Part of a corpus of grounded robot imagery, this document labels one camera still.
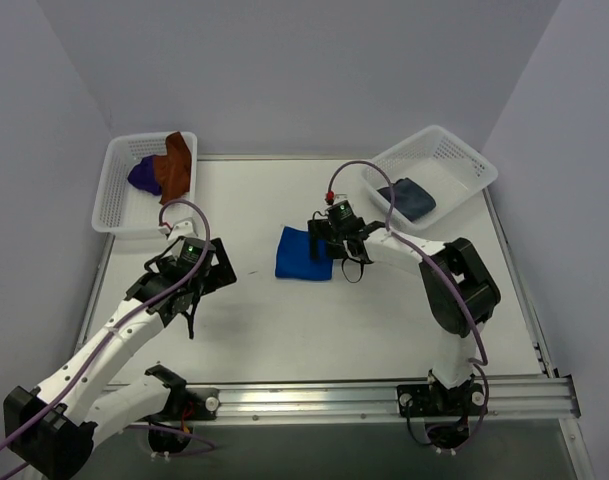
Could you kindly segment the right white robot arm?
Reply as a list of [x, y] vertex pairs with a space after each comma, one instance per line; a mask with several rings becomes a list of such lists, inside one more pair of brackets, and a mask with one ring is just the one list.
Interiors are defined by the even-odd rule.
[[447, 390], [463, 386], [474, 369], [488, 364], [481, 332], [501, 301], [496, 282], [473, 244], [439, 242], [398, 232], [382, 221], [367, 223], [344, 200], [315, 212], [307, 222], [310, 257], [323, 254], [365, 268], [382, 264], [423, 282], [430, 312], [441, 328], [438, 354], [429, 372]]

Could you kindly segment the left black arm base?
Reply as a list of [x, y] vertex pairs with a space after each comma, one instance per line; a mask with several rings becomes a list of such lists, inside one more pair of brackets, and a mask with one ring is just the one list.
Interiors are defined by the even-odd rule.
[[220, 406], [214, 387], [192, 388], [180, 375], [162, 365], [148, 368], [125, 388], [134, 429], [147, 432], [152, 453], [180, 458], [211, 453], [214, 442], [195, 433], [195, 421], [213, 421]]

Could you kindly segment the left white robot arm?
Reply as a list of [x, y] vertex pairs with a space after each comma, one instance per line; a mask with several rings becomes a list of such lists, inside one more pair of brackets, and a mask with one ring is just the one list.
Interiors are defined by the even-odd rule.
[[168, 435], [184, 418], [212, 420], [217, 394], [189, 391], [161, 364], [110, 394], [108, 382], [175, 318], [194, 324], [201, 298], [237, 278], [221, 239], [179, 237], [148, 260], [106, 324], [57, 372], [38, 386], [14, 388], [3, 403], [9, 449], [48, 479], [70, 479], [94, 449], [131, 423], [153, 416]]

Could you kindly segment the dark navy towel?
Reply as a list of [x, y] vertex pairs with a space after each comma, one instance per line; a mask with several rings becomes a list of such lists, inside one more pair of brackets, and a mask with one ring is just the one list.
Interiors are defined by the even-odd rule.
[[375, 198], [383, 201], [383, 211], [390, 210], [391, 192], [394, 192], [394, 210], [406, 220], [414, 222], [431, 213], [436, 207], [435, 199], [420, 185], [409, 178], [402, 178], [376, 190]]

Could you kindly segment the bright blue towel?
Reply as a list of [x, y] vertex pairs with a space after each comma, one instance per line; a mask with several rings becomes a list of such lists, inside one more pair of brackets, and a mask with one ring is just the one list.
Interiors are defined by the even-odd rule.
[[328, 256], [322, 240], [317, 240], [318, 257], [310, 255], [310, 237], [306, 231], [284, 227], [278, 243], [275, 277], [311, 282], [330, 281], [333, 275], [333, 260]]

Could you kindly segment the brown towel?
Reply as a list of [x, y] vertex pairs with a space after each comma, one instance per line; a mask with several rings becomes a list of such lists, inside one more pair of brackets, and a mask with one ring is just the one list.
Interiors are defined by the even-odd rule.
[[154, 178], [161, 189], [161, 205], [188, 193], [191, 182], [191, 151], [182, 134], [168, 135], [165, 146], [166, 154], [153, 159]]

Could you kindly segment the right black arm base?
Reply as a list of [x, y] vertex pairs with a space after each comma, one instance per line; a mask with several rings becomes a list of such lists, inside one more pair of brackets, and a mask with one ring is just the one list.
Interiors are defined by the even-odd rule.
[[396, 387], [399, 415], [411, 439], [438, 454], [456, 455], [474, 436], [488, 413], [489, 384], [484, 374], [469, 376], [448, 389], [433, 375], [424, 383]]

